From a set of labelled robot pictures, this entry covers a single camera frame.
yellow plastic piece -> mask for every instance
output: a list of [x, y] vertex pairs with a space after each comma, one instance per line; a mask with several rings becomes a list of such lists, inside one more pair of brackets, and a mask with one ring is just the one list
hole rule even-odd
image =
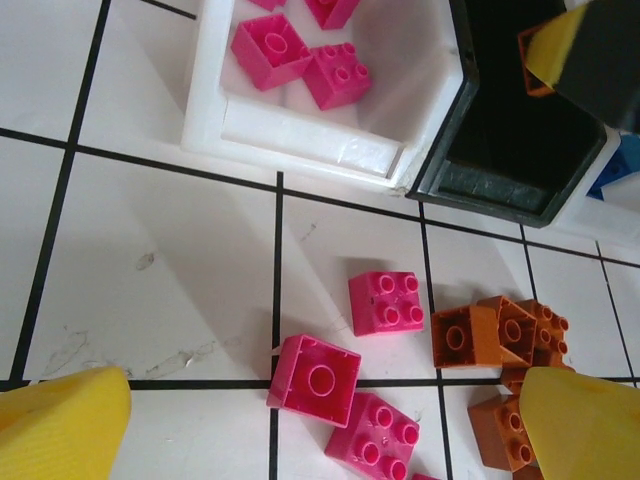
[[0, 395], [0, 479], [108, 478], [130, 413], [129, 384], [116, 367]]
[[553, 88], [560, 80], [587, 6], [581, 5], [554, 18], [531, 39], [527, 50], [527, 69], [548, 87]]
[[520, 414], [545, 479], [639, 478], [640, 390], [564, 369], [531, 368]]

white floor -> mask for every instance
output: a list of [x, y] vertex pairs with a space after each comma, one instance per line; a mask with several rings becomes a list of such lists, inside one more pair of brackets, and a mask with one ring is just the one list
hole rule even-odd
[[360, 386], [420, 423], [412, 471], [511, 478], [466, 413], [498, 371], [439, 377], [428, 329], [354, 338], [347, 279], [370, 269], [414, 271], [425, 308], [535, 294], [571, 321], [570, 365], [634, 381], [640, 253], [185, 154], [193, 19], [101, 3], [0, 6], [0, 388], [123, 367], [112, 478], [352, 478], [322, 454], [330, 428], [264, 404], [272, 349], [300, 332], [362, 354]]

duplo block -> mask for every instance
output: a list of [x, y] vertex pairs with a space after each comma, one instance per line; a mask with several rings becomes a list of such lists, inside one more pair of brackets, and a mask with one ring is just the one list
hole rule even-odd
[[309, 49], [283, 14], [241, 22], [231, 51], [262, 91], [300, 78], [311, 62]]
[[502, 366], [498, 318], [492, 308], [470, 305], [434, 313], [431, 340], [437, 368]]
[[349, 421], [361, 357], [310, 335], [285, 339], [267, 406], [344, 427]]
[[536, 318], [504, 296], [485, 298], [478, 301], [478, 305], [496, 312], [503, 366], [530, 367], [533, 362]]
[[468, 411], [485, 466], [515, 472], [534, 460], [520, 416], [518, 397], [510, 396], [505, 400], [498, 395], [469, 407]]
[[347, 428], [334, 429], [325, 454], [366, 478], [405, 480], [420, 426], [373, 393], [356, 393]]
[[368, 272], [349, 280], [353, 332], [363, 335], [424, 328], [420, 282], [410, 272]]
[[369, 69], [351, 43], [312, 48], [304, 81], [320, 110], [355, 103], [371, 88]]
[[360, 0], [306, 0], [323, 30], [337, 30], [347, 23]]

pink lego brick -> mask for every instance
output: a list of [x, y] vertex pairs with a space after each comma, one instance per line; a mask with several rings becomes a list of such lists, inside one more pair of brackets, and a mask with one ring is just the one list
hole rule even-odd
[[287, 3], [287, 0], [249, 0], [249, 1], [255, 3], [256, 5], [260, 5], [262, 8], [264, 8], [265, 10], [269, 10], [270, 12], [273, 12], [273, 9], [276, 8], [278, 5], [284, 7]]
[[349, 280], [356, 337], [424, 328], [420, 282], [410, 272], [367, 272]]
[[324, 453], [366, 478], [405, 480], [420, 426], [373, 393], [356, 393], [347, 428], [336, 428]]
[[285, 339], [267, 406], [345, 427], [361, 357], [310, 335]]
[[350, 43], [312, 48], [304, 81], [320, 110], [355, 103], [371, 88], [369, 69]]
[[306, 0], [309, 10], [323, 30], [342, 28], [360, 0]]
[[231, 51], [261, 91], [300, 78], [311, 62], [309, 49], [281, 13], [241, 22]]

white plastic bin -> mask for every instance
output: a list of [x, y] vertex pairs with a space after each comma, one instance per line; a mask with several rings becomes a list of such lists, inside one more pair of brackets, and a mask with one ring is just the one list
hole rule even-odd
[[304, 0], [277, 12], [309, 47], [352, 42], [371, 90], [325, 112], [301, 79], [258, 91], [229, 46], [240, 21], [270, 12], [204, 0], [182, 147], [373, 189], [410, 187], [463, 81], [449, 2], [363, 0], [338, 31], [321, 30]]

